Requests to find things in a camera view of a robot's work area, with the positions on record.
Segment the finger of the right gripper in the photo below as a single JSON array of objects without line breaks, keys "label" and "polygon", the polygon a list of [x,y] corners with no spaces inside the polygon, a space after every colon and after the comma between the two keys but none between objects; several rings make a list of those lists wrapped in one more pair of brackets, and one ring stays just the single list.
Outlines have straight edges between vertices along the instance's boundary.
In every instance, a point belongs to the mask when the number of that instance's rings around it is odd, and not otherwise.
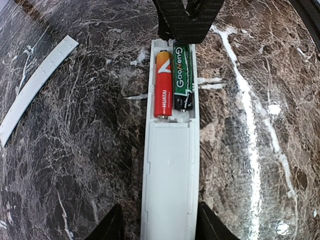
[{"label": "finger of the right gripper", "polygon": [[224,0],[154,0],[158,15],[158,36],[179,44],[200,44],[205,39]]}]

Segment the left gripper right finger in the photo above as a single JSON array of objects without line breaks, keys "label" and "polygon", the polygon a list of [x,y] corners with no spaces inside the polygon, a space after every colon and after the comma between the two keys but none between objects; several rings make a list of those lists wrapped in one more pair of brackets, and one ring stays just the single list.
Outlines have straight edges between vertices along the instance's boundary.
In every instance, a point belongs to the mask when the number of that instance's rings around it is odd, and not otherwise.
[{"label": "left gripper right finger", "polygon": [[203,201],[197,209],[198,240],[239,240]]}]

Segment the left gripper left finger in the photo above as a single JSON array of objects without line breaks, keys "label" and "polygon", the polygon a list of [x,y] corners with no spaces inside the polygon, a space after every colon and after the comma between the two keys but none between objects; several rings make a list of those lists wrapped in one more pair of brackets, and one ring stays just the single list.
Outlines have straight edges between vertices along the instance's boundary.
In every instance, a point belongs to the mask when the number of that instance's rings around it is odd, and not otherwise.
[{"label": "left gripper left finger", "polygon": [[86,240],[124,240],[124,219],[120,204],[115,204]]}]

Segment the white remote control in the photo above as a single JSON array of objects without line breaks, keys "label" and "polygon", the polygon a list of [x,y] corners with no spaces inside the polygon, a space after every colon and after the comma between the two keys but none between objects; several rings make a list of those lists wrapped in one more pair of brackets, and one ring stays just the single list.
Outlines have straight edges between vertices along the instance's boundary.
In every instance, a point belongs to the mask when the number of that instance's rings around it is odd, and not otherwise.
[{"label": "white remote control", "polygon": [[151,42],[145,124],[141,228],[143,240],[193,240],[200,178],[200,114],[195,45],[191,44],[193,109],[174,108],[155,117],[156,56],[168,51],[173,73],[173,41]]}]

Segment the green battery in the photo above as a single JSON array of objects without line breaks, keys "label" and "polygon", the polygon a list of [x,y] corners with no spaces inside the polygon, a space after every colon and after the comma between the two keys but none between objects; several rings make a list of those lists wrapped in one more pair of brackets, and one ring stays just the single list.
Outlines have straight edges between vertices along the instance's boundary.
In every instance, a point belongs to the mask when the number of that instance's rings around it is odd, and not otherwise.
[{"label": "green battery", "polygon": [[192,55],[188,44],[173,45],[173,102],[181,112],[193,109],[194,73]]}]

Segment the red battery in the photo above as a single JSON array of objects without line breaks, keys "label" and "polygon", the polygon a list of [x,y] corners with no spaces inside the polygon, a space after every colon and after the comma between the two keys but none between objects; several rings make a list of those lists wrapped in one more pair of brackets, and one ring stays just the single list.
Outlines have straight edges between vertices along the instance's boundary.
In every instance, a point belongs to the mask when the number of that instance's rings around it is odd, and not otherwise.
[{"label": "red battery", "polygon": [[154,90],[154,116],[166,119],[173,110],[173,74],[171,68],[171,54],[160,51],[156,55],[156,75]]}]

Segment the white battery cover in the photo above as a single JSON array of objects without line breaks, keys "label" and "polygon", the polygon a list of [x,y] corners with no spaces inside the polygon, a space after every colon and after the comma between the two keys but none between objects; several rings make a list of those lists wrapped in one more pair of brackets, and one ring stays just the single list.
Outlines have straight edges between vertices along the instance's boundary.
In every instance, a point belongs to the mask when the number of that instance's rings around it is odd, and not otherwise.
[{"label": "white battery cover", "polygon": [[0,141],[3,147],[39,90],[78,45],[79,43],[76,40],[66,35],[25,83],[1,122]]}]

